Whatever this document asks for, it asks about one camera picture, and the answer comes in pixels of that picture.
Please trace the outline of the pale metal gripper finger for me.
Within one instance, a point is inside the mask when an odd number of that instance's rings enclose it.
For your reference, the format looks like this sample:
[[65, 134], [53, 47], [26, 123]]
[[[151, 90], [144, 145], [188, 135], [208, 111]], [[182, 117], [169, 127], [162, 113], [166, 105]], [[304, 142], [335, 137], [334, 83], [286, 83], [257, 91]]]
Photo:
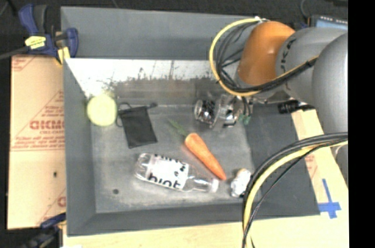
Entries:
[[197, 121], [200, 121], [201, 123], [205, 123], [208, 125], [215, 125], [217, 118], [213, 113], [210, 113], [208, 111], [199, 112], [196, 115]]
[[195, 103], [195, 112], [215, 112], [217, 109], [217, 102], [211, 99], [199, 99]]

